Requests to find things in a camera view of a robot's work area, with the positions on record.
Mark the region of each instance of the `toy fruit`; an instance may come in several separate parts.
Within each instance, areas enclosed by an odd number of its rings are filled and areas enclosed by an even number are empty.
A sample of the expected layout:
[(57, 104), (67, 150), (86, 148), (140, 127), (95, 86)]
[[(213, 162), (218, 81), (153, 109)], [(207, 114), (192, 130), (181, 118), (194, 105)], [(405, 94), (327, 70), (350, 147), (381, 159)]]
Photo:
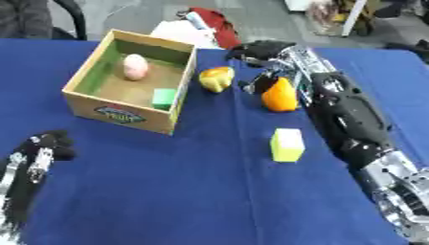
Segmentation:
[(263, 104), (271, 111), (294, 111), (298, 107), (297, 94), (287, 78), (278, 81), (262, 94)]
[(199, 75), (199, 82), (206, 89), (220, 93), (231, 86), (234, 75), (234, 69), (231, 67), (217, 67), (203, 71)]
[(124, 59), (124, 75), (130, 80), (140, 80), (144, 78), (148, 71), (145, 58), (140, 55), (129, 55)]

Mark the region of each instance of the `gray floor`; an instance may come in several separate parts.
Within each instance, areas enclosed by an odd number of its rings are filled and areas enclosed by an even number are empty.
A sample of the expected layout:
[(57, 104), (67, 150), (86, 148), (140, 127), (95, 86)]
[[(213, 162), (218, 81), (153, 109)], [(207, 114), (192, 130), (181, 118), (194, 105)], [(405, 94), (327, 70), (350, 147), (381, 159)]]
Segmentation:
[[(150, 33), (162, 20), (174, 20), (189, 6), (217, 9), (236, 26), (242, 41), (281, 39), (311, 46), (379, 47), (383, 42), (416, 43), (429, 40), (429, 26), (411, 14), (398, 19), (374, 20), (375, 32), (368, 37), (319, 36), (309, 29), (305, 17), (289, 13), (283, 0), (77, 0), (86, 19), (89, 38), (100, 40), (111, 28)], [(70, 16), (50, 3), (54, 23), (73, 31)]]

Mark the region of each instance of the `robotic hand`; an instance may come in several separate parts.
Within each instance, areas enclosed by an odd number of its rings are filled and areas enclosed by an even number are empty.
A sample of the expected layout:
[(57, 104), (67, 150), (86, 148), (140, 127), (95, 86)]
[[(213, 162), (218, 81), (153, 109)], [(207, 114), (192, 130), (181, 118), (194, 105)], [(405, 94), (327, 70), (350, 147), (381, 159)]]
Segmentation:
[(18, 234), (51, 164), (75, 157), (64, 130), (35, 134), (0, 161), (0, 234)]
[(260, 94), (282, 72), (327, 146), (397, 233), (414, 244), (429, 244), (429, 169), (418, 170), (391, 142), (392, 127), (356, 84), (311, 49), (278, 41), (235, 47), (238, 58), (265, 72), (243, 90)]

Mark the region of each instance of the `pink ball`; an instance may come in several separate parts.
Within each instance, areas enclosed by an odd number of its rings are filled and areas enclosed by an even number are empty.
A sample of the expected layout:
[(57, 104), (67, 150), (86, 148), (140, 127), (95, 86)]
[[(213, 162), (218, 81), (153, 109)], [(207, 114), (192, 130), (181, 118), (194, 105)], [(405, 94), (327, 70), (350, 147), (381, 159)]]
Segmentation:
[(146, 59), (140, 55), (133, 54), (124, 59), (124, 75), (130, 80), (144, 78), (148, 68)]

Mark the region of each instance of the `red object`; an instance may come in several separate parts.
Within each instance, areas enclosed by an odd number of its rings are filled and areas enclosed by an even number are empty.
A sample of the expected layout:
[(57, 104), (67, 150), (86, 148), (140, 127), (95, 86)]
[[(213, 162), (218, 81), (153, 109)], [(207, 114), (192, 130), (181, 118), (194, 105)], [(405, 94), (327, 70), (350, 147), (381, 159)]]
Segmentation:
[(198, 13), (209, 27), (216, 30), (214, 36), (221, 48), (231, 49), (241, 44), (241, 41), (237, 37), (237, 32), (234, 29), (234, 25), (227, 21), (222, 13), (197, 7), (190, 8), (190, 12), (191, 11)]

